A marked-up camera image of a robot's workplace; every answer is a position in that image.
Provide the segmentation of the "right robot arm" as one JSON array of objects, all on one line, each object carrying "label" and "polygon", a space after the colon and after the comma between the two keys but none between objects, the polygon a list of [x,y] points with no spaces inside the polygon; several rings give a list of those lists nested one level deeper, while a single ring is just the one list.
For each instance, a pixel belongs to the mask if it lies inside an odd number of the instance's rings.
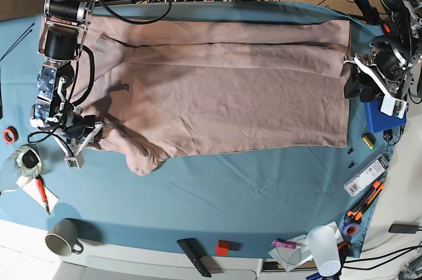
[{"label": "right robot arm", "polygon": [[95,60],[84,41],[95,0],[45,0],[38,53],[45,57],[37,75],[38,94],[30,124],[53,137],[69,169],[84,164],[82,151],[107,125],[83,115],[82,104],[94,84]]}]

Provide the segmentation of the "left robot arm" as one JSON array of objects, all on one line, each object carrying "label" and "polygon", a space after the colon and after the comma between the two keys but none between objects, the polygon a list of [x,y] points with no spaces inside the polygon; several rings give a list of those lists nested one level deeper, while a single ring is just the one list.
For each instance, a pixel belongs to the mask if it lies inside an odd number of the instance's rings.
[{"label": "left robot arm", "polygon": [[344,63],[352,66],[344,94],[362,102],[376,99],[381,113],[402,119],[413,83],[411,70],[421,63],[421,0],[380,0],[385,19],[368,0],[355,1],[362,19],[379,25],[383,33],[373,38],[369,54],[344,57]]}]

